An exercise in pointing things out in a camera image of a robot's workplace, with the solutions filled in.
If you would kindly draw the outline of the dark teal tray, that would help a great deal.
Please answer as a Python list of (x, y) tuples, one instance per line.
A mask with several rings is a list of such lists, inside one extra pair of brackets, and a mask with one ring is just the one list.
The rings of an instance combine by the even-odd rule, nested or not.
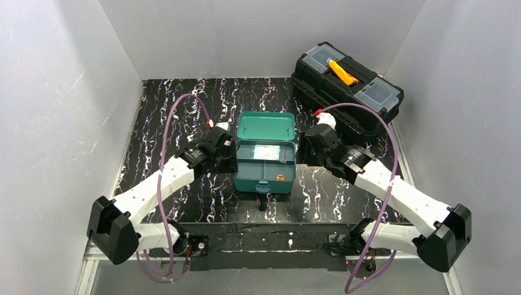
[[(296, 178), (296, 146), (290, 141), (261, 141), (240, 140), (237, 151), (238, 171), (236, 179), (279, 181), (278, 175), (283, 175), (285, 180), (294, 181)], [(286, 163), (269, 160), (254, 160), (253, 146), (255, 144), (280, 145), (286, 148)]]

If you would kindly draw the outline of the green bandage packet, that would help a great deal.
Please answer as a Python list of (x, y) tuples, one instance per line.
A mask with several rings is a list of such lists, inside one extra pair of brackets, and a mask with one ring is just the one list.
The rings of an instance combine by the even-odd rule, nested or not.
[(272, 144), (255, 144), (253, 146), (253, 159), (286, 163), (287, 157), (285, 156), (285, 152), (286, 148), (284, 146)]

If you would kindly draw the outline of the green medicine box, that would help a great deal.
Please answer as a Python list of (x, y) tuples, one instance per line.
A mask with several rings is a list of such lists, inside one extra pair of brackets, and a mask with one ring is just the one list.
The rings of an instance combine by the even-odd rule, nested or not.
[[(295, 144), (295, 126), (294, 115), (288, 112), (246, 111), (239, 116), (236, 135), (238, 143), (240, 140), (261, 140), (290, 141)], [(236, 190), (259, 194), (288, 194), (295, 181), (236, 179), (235, 173), (233, 180)]]

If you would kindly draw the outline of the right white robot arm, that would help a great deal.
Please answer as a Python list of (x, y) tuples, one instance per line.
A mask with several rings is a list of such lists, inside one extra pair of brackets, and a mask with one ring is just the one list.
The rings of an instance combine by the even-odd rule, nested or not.
[(381, 198), (408, 225), (363, 219), (351, 231), (360, 246), (397, 250), (418, 256), (438, 272), (448, 272), (472, 239), (472, 213), (459, 203), (449, 206), (419, 191), (391, 171), (368, 149), (345, 145), (328, 124), (318, 124), (299, 138), (296, 161), (324, 167), (332, 175)]

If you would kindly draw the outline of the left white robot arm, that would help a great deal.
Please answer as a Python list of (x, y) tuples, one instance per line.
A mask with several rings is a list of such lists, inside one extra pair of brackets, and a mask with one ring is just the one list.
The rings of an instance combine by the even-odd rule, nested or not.
[(175, 249), (187, 232), (174, 221), (156, 224), (143, 219), (169, 196), (207, 174), (238, 170), (237, 142), (228, 123), (179, 148), (163, 167), (112, 199), (101, 196), (92, 205), (87, 238), (114, 264), (139, 251)]

